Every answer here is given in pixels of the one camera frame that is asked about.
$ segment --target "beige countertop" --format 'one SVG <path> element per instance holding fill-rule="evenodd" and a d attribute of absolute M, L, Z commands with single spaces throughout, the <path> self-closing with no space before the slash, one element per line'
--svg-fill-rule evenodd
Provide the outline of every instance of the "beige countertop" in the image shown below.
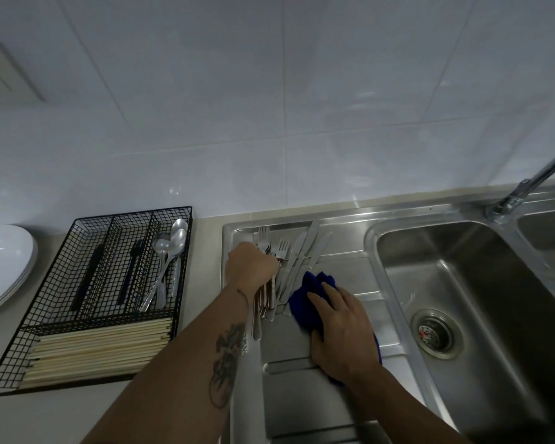
<path fill-rule="evenodd" d="M 201 218 L 194 221 L 183 293 L 182 326 L 189 324 L 220 291 L 222 226 L 247 220 L 277 218 L 353 207 L 482 192 L 462 189 L 370 201 L 354 201 L 277 211 Z M 43 280 L 65 234 L 37 237 L 35 269 L 21 289 L 0 307 L 0 357 Z M 127 382 L 0 397 L 0 443 L 77 443 L 119 395 Z"/>

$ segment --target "blue cloth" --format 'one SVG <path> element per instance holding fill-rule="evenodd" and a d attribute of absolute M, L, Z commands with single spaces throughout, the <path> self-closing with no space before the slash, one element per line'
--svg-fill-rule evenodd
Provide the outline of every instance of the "blue cloth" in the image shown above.
<path fill-rule="evenodd" d="M 288 300 L 290 304 L 290 310 L 292 311 L 292 316 L 296 322 L 305 330 L 312 332 L 312 330 L 318 330 L 321 335 L 323 335 L 323 321 L 318 314 L 316 307 L 308 299 L 308 292 L 316 293 L 321 298 L 325 299 L 331 305 L 329 296 L 323 290 L 321 284 L 323 282 L 328 283 L 333 288 L 336 288 L 335 279 L 333 276 L 328 276 L 324 272 L 320 272 L 317 276 L 309 271 L 306 271 L 304 277 L 302 278 L 302 285 L 298 288 Z M 382 365 L 382 357 L 380 356 L 380 345 L 376 335 L 374 335 L 374 341 L 376 342 L 376 348 L 378 350 L 378 361 Z M 335 385 L 343 386 L 339 380 L 335 380 L 332 377 L 329 379 L 335 383 Z"/>

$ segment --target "cutlery organizer compartment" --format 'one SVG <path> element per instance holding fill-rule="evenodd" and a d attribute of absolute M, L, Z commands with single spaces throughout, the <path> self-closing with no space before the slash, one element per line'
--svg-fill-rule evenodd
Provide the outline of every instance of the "cutlery organizer compartment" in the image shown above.
<path fill-rule="evenodd" d="M 161 265 L 152 242 L 161 233 L 170 233 L 178 218 L 187 221 L 188 228 L 185 248 L 180 256 L 177 295 L 170 295 L 175 277 L 173 262 L 166 272 L 167 302 L 164 308 L 155 309 L 153 301 L 150 309 L 141 313 L 140 305 L 155 282 Z M 28 353 L 43 335 L 172 318 L 172 339 L 178 331 L 192 222 L 191 207 L 75 220 L 0 359 L 0 396 L 132 379 L 134 374 L 125 374 L 18 389 L 30 365 Z M 102 246 L 102 252 L 97 249 L 99 246 Z M 138 249 L 137 257 L 132 257 L 131 252 Z M 89 283 L 86 283 L 91 265 L 94 269 L 89 274 Z M 119 304 L 119 294 L 130 270 L 125 300 Z"/>

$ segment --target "faucet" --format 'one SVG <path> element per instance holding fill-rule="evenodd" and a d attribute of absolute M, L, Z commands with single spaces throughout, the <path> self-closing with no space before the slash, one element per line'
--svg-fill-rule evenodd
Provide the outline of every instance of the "faucet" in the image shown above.
<path fill-rule="evenodd" d="M 506 217 L 524 202 L 526 196 L 547 180 L 554 172 L 555 158 L 536 173 L 532 179 L 522 180 L 508 196 L 485 207 L 487 219 L 496 223 L 503 223 Z"/>

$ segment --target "sink drain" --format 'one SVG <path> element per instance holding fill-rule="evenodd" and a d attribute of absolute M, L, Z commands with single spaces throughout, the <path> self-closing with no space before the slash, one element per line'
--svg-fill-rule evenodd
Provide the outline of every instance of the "sink drain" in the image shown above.
<path fill-rule="evenodd" d="M 413 315 L 411 328 L 417 344 L 434 357 L 449 360 L 462 351 L 460 329 L 441 311 L 431 308 L 418 311 Z"/>

